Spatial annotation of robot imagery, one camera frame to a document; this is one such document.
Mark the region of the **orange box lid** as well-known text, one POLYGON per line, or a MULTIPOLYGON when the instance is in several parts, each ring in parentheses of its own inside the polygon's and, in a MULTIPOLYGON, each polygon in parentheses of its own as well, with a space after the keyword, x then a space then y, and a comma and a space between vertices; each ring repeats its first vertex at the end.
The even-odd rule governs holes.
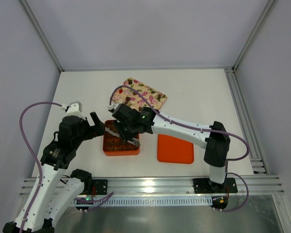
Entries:
POLYGON ((185 140, 159 134, 157 159, 162 163, 192 164, 194 162, 194 145, 185 140))

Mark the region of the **metal tongs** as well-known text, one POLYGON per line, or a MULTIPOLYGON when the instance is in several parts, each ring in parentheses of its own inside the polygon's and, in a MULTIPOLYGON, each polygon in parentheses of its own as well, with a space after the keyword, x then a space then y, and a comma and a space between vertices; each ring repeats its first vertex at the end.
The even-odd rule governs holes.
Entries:
MULTIPOLYGON (((105 127, 105 131, 108 132, 109 134, 113 135, 113 136, 116 136, 116 137, 120 138, 120 135, 118 133, 113 132, 111 129, 109 129, 107 127, 105 127)), ((141 145, 140 144, 140 140, 137 139, 137 138, 130 139, 130 140, 127 141, 127 143, 130 143, 130 144, 132 144, 132 145, 134 145, 136 147, 140 147, 140 145, 141 145)))

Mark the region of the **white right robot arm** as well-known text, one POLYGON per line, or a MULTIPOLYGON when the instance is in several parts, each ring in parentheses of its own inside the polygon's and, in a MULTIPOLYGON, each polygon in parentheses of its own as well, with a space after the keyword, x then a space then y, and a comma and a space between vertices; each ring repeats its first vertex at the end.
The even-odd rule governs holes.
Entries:
POLYGON ((124 141, 140 145, 138 134, 162 134, 175 137, 205 150, 204 161, 209 165, 209 185, 213 191, 226 189, 226 156, 230 138, 222 123, 198 125, 160 113, 152 107, 144 107, 139 112, 123 103, 111 104, 108 111, 115 119, 113 124, 118 137, 124 141))

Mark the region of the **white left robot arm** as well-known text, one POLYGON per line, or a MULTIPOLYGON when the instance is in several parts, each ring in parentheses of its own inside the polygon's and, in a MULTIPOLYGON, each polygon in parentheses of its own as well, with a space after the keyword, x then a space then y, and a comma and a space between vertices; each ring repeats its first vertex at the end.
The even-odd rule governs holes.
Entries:
POLYGON ((23 210, 14 221, 5 224, 4 233, 52 233, 73 199, 91 190, 92 174, 75 169, 61 192, 53 195, 81 143, 104 135, 104 123, 95 112, 90 116, 93 126, 77 115, 62 119, 54 139, 38 161, 39 175, 23 210))

